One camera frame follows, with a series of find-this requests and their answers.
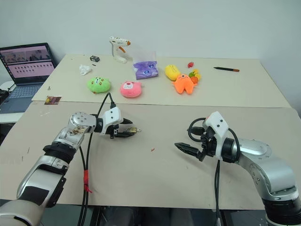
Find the table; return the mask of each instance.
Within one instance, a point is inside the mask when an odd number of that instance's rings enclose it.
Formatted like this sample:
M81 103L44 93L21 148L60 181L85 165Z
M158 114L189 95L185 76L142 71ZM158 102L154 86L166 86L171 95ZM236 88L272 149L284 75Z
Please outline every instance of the table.
M290 107L257 59L158 57L159 76L139 80L144 86L139 98L124 98L119 92L121 84L136 80L132 63L121 64L112 56L97 56L101 59L98 63L90 61L90 55L65 55L32 100L45 101L47 96L62 96L61 101L100 103L105 94L93 94L86 82L101 76L111 81L110 92L119 104ZM164 69L168 64L174 64L182 73L188 74L192 71L187 68L190 61L195 63L193 68L200 70L202 80L191 96L180 95L165 76ZM81 64L91 66L92 72L81 76ZM214 66L238 68L240 72L216 70Z
M13 84L14 84L13 81L7 81L0 86L0 89L7 90ZM22 115L23 112L0 114L0 124L15 123L21 118Z
M216 159L203 162L179 151L175 142L193 146L186 129L192 120L219 111L239 137L271 146L296 174L301 187L301 120L292 108L246 108L118 104L122 116L142 131L125 139L94 134L90 151L90 205L214 209ZM96 113L98 103L31 103L0 147L0 197L15 199L27 171L76 111ZM84 154L87 140L82 143ZM83 168L77 152L58 203L80 204ZM263 209L251 176L240 166L221 165L220 208Z

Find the black cable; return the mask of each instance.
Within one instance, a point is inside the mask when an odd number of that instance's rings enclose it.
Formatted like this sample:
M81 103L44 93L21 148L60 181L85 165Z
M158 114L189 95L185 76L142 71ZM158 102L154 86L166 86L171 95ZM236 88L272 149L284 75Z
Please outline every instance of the black cable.
M192 134L191 134L191 128L193 127L193 125L194 125L196 122L198 122L198 121L203 121L203 120L205 120L205 119L206 119L206 118L198 118L198 119L194 120L194 121L189 125L187 131L188 131L188 136L191 138L191 140L196 141L196 142L202 142L201 139L196 139L196 138L194 138L194 137L192 136Z
M220 168L221 168L221 160L217 161L215 176L214 176L214 193L215 193L215 203L216 203L216 225L218 225L218 220L220 218L220 208L218 205L219 198L219 186L220 186Z
M99 113L104 105L104 102L105 100L107 99L107 97L110 96L110 100L111 100L111 104L114 103L113 99L112 99L112 96L111 96L111 93L107 93L107 95L105 95L104 99L103 99L103 102L102 102L102 105L100 106L99 110L98 110L98 113L97 113L97 117L99 116Z
M84 170L86 170L85 158L84 158L84 154L83 154L83 150L81 149L81 146L79 146L79 150L80 150L81 159L82 159L82 161L83 161L83 168L84 168ZM77 223L78 226L80 226L81 221L82 221L82 216L83 216L83 211L84 211L85 200L86 200L86 191L84 190L83 201L82 201L82 203L81 203L81 208L80 208L79 220L78 220L78 223Z
M240 145L239 145L239 141L238 138L235 134L235 132L228 128L228 130L232 133L236 146L237 146L237 158L239 158L240 155ZM217 161L217 165L216 165L216 170L215 170L215 176L214 176L214 193L215 193L215 203L216 203L216 213L215 213L215 217L216 217L216 225L219 225L219 218L220 218L220 209L219 209L219 204L218 204L218 200L219 200L219 186L220 186L220 168L221 168L221 161L218 160Z
M107 93L107 95L104 97L103 99L103 102L102 104L100 105L100 108L98 110L98 113L96 115L96 117L98 118L99 114L100 114L100 111L102 110L103 108L103 105L107 99L107 97L110 97L110 100L111 100L111 108L116 106L113 99L112 99L112 96L111 96L111 93ZM90 134L90 138L89 138L89 142L88 142L88 148L87 148L87 155L86 155L86 168L84 168L84 170L88 170L88 166L89 166L89 154L90 154L90 146L91 146L91 140L92 140L92 133ZM82 208L84 207L84 210L83 210L83 215L82 215L82 218L81 218L81 221L79 220L78 222L78 226L83 226L84 223L85 223L85 219L86 219L86 214L87 214L87 209L88 209L88 201L89 201L89 192L87 191L84 191L84 195L83 195L83 201L84 201L84 197L85 197L85 202L82 203Z
M79 146L79 150L80 150L81 159L83 161L83 168L85 170L86 169L86 164L85 164L85 158L84 158L84 154L83 154L83 150L81 149L81 146Z
M9 90L10 90L14 85L15 85L15 84L13 84L11 87L8 88L8 92L9 92Z
M228 130L232 133L233 137L234 137L234 140L235 140L235 143L236 143L236 147L237 147L237 159L239 159L239 156L240 156L240 145L239 145L239 141L238 141L238 138L235 134L235 132L228 128Z

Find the small white object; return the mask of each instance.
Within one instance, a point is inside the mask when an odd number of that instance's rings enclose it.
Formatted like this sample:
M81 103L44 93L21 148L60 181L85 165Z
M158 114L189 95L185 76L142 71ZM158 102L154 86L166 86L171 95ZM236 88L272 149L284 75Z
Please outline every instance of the small white object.
M86 66L86 65L79 66L79 72L81 75L85 75L90 71L92 71L92 68L90 66Z

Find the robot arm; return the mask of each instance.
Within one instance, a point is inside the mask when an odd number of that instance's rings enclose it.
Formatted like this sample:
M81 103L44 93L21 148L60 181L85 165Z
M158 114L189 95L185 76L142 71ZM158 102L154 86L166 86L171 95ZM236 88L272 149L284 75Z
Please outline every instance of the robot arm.
M204 120L203 127L193 127L193 123L200 120ZM238 139L238 148L236 141L227 137L229 127L219 112L194 122L188 133L190 138L201 142L203 151L188 144L176 143L181 151L200 161L208 155L240 165L251 175L271 226L301 224L301 201L293 170L273 154L269 145L256 140ZM191 133L199 135L200 139L195 139Z
M128 137L134 133L118 132L119 124L132 122L121 117L118 107L106 111L101 118L83 112L74 113L51 145L45 146L41 156L22 180L17 199L0 207L0 225L37 226L46 207L53 207L66 182L66 174L74 154L86 133L98 132L114 137Z

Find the cable connector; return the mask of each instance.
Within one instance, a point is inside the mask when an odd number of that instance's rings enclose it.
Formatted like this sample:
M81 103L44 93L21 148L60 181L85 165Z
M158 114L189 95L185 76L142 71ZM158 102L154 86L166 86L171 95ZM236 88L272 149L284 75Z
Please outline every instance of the cable connector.
M114 101L111 101L110 109L112 109L112 108L114 108L114 107L116 107L116 104L115 104Z
M89 189L89 172L87 169L84 170L84 190L92 193L92 191Z

